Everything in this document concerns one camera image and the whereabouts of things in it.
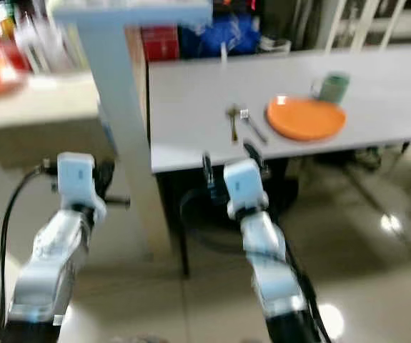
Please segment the orange plate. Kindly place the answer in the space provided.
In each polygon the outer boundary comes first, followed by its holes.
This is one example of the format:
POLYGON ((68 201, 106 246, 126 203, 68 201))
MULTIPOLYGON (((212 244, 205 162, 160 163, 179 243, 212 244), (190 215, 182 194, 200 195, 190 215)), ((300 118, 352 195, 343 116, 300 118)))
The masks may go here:
POLYGON ((274 131, 287 139, 319 141, 342 131, 347 112, 332 102, 278 95, 268 102, 265 119, 274 131))

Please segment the grey table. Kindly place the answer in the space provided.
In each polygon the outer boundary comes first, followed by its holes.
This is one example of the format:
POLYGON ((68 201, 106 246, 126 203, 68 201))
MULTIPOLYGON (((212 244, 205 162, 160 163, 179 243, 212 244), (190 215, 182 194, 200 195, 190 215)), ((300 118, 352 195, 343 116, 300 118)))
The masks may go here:
POLYGON ((310 154, 411 141, 411 44, 360 52, 301 51, 286 56, 234 56, 228 62, 189 60, 149 68, 151 170, 162 193, 170 229, 179 228, 180 196, 209 153, 221 164, 241 157, 224 112, 233 104, 257 110, 267 123, 271 97, 305 94, 313 79, 330 72, 351 77, 345 94, 345 130, 317 143, 271 134, 263 157, 277 162, 310 154))

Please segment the beige cloth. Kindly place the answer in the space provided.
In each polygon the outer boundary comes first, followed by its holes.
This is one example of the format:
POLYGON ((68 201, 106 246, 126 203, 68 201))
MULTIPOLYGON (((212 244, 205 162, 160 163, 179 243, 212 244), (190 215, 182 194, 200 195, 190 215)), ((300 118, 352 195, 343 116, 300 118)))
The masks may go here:
POLYGON ((19 76, 0 89, 0 135, 36 133, 41 139, 52 134, 72 134, 62 149, 113 154, 99 118, 99 94, 91 73, 66 76, 19 76))

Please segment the green mug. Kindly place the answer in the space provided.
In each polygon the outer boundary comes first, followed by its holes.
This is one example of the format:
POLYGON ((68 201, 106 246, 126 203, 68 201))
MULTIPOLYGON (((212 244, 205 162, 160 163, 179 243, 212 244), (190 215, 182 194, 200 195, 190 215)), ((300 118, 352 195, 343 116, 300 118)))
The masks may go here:
POLYGON ((333 71, 311 84, 310 95, 317 101, 340 105, 345 100, 349 85, 351 85, 351 75, 333 71))

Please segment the blue bag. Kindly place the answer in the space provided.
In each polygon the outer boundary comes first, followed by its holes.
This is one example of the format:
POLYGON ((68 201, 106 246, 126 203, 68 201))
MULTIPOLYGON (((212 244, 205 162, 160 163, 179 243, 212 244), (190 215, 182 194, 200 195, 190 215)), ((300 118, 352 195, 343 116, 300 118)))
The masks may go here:
POLYGON ((257 52, 261 34, 251 14, 225 14, 209 25, 179 27, 179 50, 183 59, 219 58, 257 52))

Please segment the red box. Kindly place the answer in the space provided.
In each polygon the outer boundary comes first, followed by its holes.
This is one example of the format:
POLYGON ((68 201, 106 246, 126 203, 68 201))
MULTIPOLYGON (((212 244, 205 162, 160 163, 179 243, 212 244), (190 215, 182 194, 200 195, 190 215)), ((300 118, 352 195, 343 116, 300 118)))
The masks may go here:
POLYGON ((180 59, 178 26, 146 26, 141 39, 147 61, 180 59))

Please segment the white plastic bag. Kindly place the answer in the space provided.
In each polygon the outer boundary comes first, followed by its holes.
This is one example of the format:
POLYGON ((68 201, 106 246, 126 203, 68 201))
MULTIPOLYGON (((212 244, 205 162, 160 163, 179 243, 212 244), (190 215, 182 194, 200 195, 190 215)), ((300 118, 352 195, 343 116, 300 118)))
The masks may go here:
POLYGON ((34 73, 67 73, 74 69, 62 33, 46 19, 20 14, 14 40, 34 73))

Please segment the white metal rack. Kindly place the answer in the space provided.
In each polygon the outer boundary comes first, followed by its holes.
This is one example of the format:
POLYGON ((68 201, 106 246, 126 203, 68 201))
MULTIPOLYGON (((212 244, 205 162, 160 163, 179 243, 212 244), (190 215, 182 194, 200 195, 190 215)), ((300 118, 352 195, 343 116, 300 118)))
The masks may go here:
POLYGON ((411 0, 317 0, 317 49, 381 50, 411 43, 411 0))

